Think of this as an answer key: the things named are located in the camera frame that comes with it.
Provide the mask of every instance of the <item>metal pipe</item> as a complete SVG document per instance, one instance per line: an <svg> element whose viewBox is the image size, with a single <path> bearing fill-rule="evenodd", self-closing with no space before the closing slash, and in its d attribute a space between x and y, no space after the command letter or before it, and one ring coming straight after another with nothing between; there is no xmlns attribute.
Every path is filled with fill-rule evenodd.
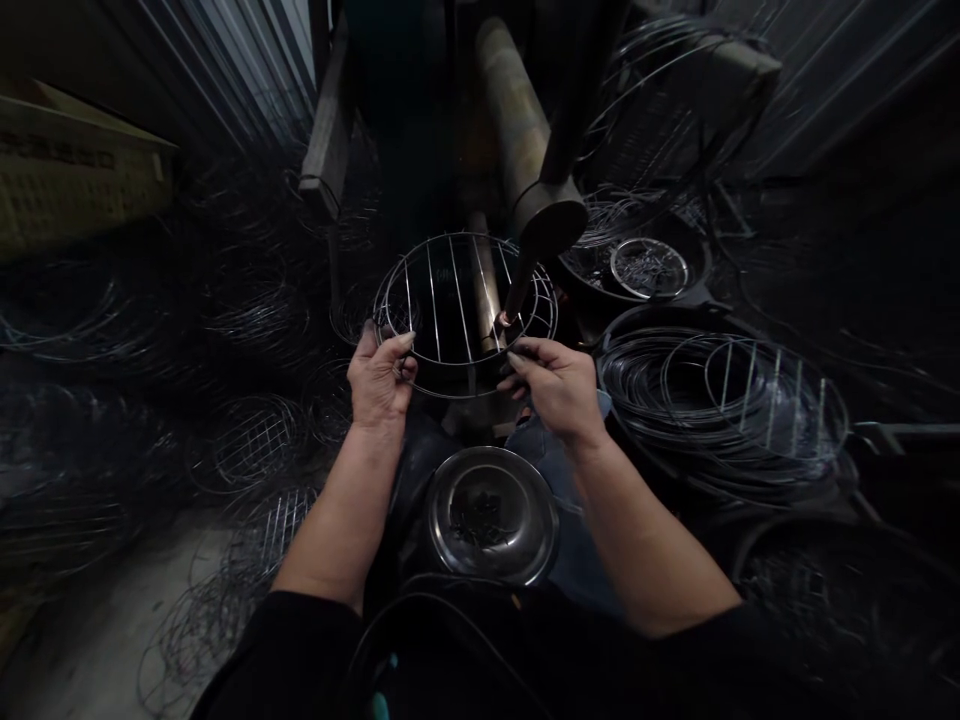
<svg viewBox="0 0 960 720"><path fill-rule="evenodd" d="M487 228L487 216L480 211L470 213L467 229L473 236L473 252L470 265L473 267L473 292L477 299L477 329L480 332L480 349L484 355L496 353L506 347L503 332L497 325L500 315L500 293L497 289L497 271L493 266L493 254Z"/></svg>
<svg viewBox="0 0 960 720"><path fill-rule="evenodd" d="M559 184L540 182L550 126L510 31L499 18L480 27L476 56L500 141L504 195L521 250L520 268L501 313L507 326L523 305L538 259L570 248L587 226L587 210L569 178Z"/></svg>
<svg viewBox="0 0 960 720"><path fill-rule="evenodd" d="M520 264L515 274L516 281L510 286L510 292L507 294L507 302L503 312L497 318L499 324L505 328L510 327L516 319L520 317L520 310L523 309L523 301L527 297L527 290L530 288L530 281L533 280L533 274L537 269L537 258L526 250L520 250Z"/></svg>
<svg viewBox="0 0 960 720"><path fill-rule="evenodd" d="M633 0L604 0L597 3L584 34L583 51L570 64L565 78L566 92L554 115L550 143L540 169L540 182L562 183L570 177L580 155L583 137L593 119L603 75Z"/></svg>

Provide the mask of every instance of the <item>black cable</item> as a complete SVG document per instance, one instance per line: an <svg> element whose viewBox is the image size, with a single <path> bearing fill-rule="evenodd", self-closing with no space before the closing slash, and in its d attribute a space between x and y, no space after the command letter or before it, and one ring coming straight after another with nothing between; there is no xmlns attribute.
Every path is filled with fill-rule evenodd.
<svg viewBox="0 0 960 720"><path fill-rule="evenodd" d="M373 620L370 621L370 624L367 626L367 629L364 631L363 635L360 638L360 642L357 644L357 649L354 651L352 657L350 658L350 663L347 665L347 673L344 676L343 685L342 685L343 689L341 691L340 709L341 709L342 716L347 717L350 715L349 702L351 700L351 692L350 692L351 680L353 679L353 675L355 671L357 671L358 668L363 667L363 660L364 660L363 655L369 650L369 645L372 642L374 630L381 623L384 622L384 619L388 615L390 615L398 607L408 603L410 600L413 600L414 598L418 598L421 600L431 600L437 603L443 609L452 613L453 617L460 620L467 629L471 630L476 635L476 637L480 640L480 642L484 645L484 647L490 652L493 658L499 663L500 667L506 670L507 674L517 683L517 686L524 692L524 694L526 694L526 696L530 699L530 701L534 704L534 706L536 706L536 708L540 711L543 717L548 718L549 720L553 720L553 714L543 704L543 702L540 700L540 697L537 695L537 693L533 690L533 688L531 688L523 680L523 678L520 677L519 673L517 673L513 665L511 665L507 661L507 659L500 654L500 652L494 646L493 642L491 642L490 638L488 638L486 633L484 633L479 627L477 627L476 623L474 623L473 620L467 617L467 615L462 610L460 610L460 608L458 608L456 605L449 602L448 600L445 600L439 595L434 595L433 593L419 592L419 591L408 593L406 595L401 595L400 597L396 598L389 605L384 607L383 610L377 613L376 616L373 618Z"/></svg>

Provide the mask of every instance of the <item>metal bowl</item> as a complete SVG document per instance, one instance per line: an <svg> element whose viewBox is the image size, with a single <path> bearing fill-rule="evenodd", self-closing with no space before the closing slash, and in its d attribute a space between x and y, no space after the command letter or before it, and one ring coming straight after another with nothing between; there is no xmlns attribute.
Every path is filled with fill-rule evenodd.
<svg viewBox="0 0 960 720"><path fill-rule="evenodd" d="M532 585L553 566L560 521L546 481L519 455L472 447L448 458L427 495L427 531L447 571Z"/></svg>
<svg viewBox="0 0 960 720"><path fill-rule="evenodd" d="M610 272L624 290L642 300L674 298L690 281L683 256L652 238L620 243L610 253Z"/></svg>

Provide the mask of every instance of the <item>concrete floor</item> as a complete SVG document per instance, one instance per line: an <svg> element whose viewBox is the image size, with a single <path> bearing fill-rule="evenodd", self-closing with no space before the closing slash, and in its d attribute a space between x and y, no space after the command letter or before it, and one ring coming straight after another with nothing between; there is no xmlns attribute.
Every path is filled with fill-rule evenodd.
<svg viewBox="0 0 960 720"><path fill-rule="evenodd" d="M125 556L79 578L43 607L0 678L0 720L152 717L139 686L155 687L159 660L141 660L170 608L216 568L229 534L189 514ZM164 715L186 717L188 702Z"/></svg>

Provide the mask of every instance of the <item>forearm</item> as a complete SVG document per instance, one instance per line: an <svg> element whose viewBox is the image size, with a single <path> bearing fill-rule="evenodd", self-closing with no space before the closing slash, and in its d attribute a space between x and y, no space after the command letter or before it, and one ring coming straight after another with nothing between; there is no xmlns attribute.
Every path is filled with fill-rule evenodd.
<svg viewBox="0 0 960 720"><path fill-rule="evenodd" d="M740 604L713 558L604 434L567 450L584 514L627 620L651 638Z"/></svg>
<svg viewBox="0 0 960 720"><path fill-rule="evenodd" d="M402 444L402 421L376 429L350 428L320 498L290 545L274 590L335 600L360 614Z"/></svg>

